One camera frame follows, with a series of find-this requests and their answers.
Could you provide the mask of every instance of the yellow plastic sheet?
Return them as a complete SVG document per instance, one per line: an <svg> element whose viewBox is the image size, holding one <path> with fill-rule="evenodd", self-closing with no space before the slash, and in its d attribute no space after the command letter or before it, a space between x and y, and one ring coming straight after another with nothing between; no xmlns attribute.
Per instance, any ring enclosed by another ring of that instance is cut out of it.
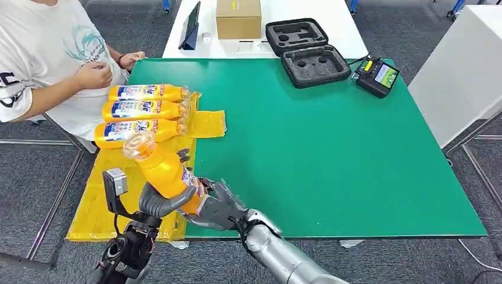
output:
<svg viewBox="0 0 502 284"><path fill-rule="evenodd" d="M167 150L190 149L190 160L186 165L194 166L196 138L221 137L224 135L224 111L197 111L199 94L192 96L192 114L189 133L176 136L160 145ZM71 241L105 241L116 236L113 226L114 214L108 211L103 186L102 172L118 167L127 175L128 192L120 196L129 213L138 210L141 190L146 182L136 162L122 155L122 149L101 150L96 157L85 191L66 235ZM123 230L130 219L118 217L117 223ZM164 217L159 229L158 241L181 240L185 236L186 219L177 211Z"/></svg>

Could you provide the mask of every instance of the green cutting mat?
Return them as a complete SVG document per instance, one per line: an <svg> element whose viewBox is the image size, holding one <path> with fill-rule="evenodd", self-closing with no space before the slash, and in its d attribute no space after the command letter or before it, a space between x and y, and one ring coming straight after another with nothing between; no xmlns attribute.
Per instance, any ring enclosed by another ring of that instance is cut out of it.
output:
<svg viewBox="0 0 502 284"><path fill-rule="evenodd" d="M278 59L147 59L129 84L147 83L226 111L225 137L197 141L195 174L224 179L286 237L486 235L401 78L378 99L351 80L295 89Z"/></svg>

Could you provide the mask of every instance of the yellow detergent bottle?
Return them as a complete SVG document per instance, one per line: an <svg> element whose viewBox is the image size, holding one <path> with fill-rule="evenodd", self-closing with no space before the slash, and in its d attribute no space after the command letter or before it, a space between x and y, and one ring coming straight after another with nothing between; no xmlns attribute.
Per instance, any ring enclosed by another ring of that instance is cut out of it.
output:
<svg viewBox="0 0 502 284"><path fill-rule="evenodd" d="M199 215L208 196L204 185L182 165L175 152L166 151L155 143L150 131L129 137L124 143L123 153L136 160L146 180L165 198L174 197L186 187L194 186L195 194L180 210L183 214Z"/></svg>
<svg viewBox="0 0 502 284"><path fill-rule="evenodd" d="M189 114L189 101L179 104L169 101L115 101L106 102L101 111L105 122L132 120L153 120L166 118L168 120L186 117Z"/></svg>
<svg viewBox="0 0 502 284"><path fill-rule="evenodd" d="M188 87L173 85L131 85L113 86L108 93L109 101L129 101L144 99L161 99L181 102L189 95Z"/></svg>
<svg viewBox="0 0 502 284"><path fill-rule="evenodd" d="M124 141L134 133L151 131L155 142L163 142L167 139L186 133L186 123L183 118L177 121L138 120L102 123L94 130L94 142L101 149L122 148Z"/></svg>

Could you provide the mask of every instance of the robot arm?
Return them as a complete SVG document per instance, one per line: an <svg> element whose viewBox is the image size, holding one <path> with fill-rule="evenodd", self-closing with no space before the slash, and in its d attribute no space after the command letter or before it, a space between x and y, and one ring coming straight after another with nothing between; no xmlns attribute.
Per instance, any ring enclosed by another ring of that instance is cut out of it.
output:
<svg viewBox="0 0 502 284"><path fill-rule="evenodd" d="M246 219L254 225L246 235L247 251L265 266L279 284L348 284L332 276L281 237L281 230L266 216L247 210Z"/></svg>
<svg viewBox="0 0 502 284"><path fill-rule="evenodd" d="M88 284L139 284L150 270L150 256L161 218L183 205L194 194L187 188L171 199L162 197L147 184L139 201L140 210L129 214L119 196L127 192L125 174L118 169L104 172L108 210L133 221L123 233L118 232L107 246L101 261L86 281ZM216 230L236 230L243 247L265 266L278 284L348 284L328 274L292 243L265 214L246 209L224 182L200 179L209 192L199 216L187 215L188 221Z"/></svg>
<svg viewBox="0 0 502 284"><path fill-rule="evenodd" d="M225 211L224 207L230 206L243 213L240 220L227 229L239 232L246 251L270 271L278 284L348 284L327 273L295 245L284 240L281 229L265 214L255 209L245 209L224 182L205 178L201 181L221 201L218 211ZM198 220L205 227L225 227L223 223L218 224L217 220L221 217L202 214L201 218L211 218L216 223Z"/></svg>

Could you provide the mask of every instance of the gray carpet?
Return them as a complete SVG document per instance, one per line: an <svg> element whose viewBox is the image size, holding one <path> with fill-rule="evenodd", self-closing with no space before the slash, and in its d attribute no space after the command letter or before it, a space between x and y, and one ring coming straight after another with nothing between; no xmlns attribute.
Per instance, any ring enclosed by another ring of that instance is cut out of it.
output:
<svg viewBox="0 0 502 284"><path fill-rule="evenodd" d="M122 52L144 50L160 57L179 0L165 15L160 0L88 0L85 8L108 43ZM361 0L355 21L368 50L394 59L409 83L451 22L444 18L453 0ZM502 134L502 123L490 134ZM48 123L0 124L0 138L61 139ZM502 194L502 143L473 141L472 151ZM0 251L26 255L75 151L71 147L0 146ZM502 214L462 150L453 152L453 170L490 236L465 241L486 264L501 267ZM53 261L50 272L0 264L0 283L83 283L105 243L73 243L63 238L85 187L92 160L73 179L36 259ZM482 268L455 240L371 240L346 249L338 241L296 241L330 273L350 283L470 283ZM192 242L185 250L158 244L145 283L273 283L271 276L231 241ZM479 283L502 283L482 275Z"/></svg>

